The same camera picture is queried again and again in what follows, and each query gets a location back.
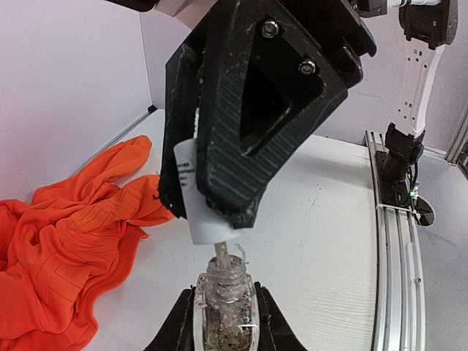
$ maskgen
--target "wall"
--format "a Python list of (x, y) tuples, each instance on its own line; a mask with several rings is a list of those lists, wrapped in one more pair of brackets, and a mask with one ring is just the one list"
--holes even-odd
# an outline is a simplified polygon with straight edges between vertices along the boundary
[[(198, 0), (178, 18), (194, 25), (212, 1)], [(468, 100), (468, 1), (459, 1), (458, 36), (447, 47), (436, 76), (427, 115), (426, 145), (446, 151)], [(403, 30), (398, 10), (366, 20), (377, 41), (374, 58), (363, 57), (364, 81), (350, 90), (350, 97), (320, 127), (317, 134), (361, 143), (367, 129), (385, 132), (401, 92), (406, 64)], [(148, 76), (153, 103), (164, 106), (165, 62), (189, 33), (174, 18), (156, 11), (142, 14)]]
[(67, 178), (151, 104), (138, 13), (0, 2), (0, 199)]

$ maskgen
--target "white bottle cap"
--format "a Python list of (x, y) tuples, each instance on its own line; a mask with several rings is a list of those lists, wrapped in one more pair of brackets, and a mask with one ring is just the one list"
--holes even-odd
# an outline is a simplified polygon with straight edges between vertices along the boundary
[(198, 191), (196, 140), (179, 143), (174, 148), (174, 154), (193, 243), (210, 245), (237, 238), (243, 230), (235, 230), (226, 219), (211, 210)]

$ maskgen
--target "cloth fold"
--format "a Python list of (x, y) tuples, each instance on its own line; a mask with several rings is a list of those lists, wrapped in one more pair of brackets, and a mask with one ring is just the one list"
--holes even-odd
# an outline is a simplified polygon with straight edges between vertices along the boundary
[(120, 189), (114, 181), (149, 158), (136, 137), (100, 154), (31, 205), (0, 202), (0, 350), (81, 350), (97, 332), (95, 300), (132, 270), (139, 227), (170, 221), (158, 175)]

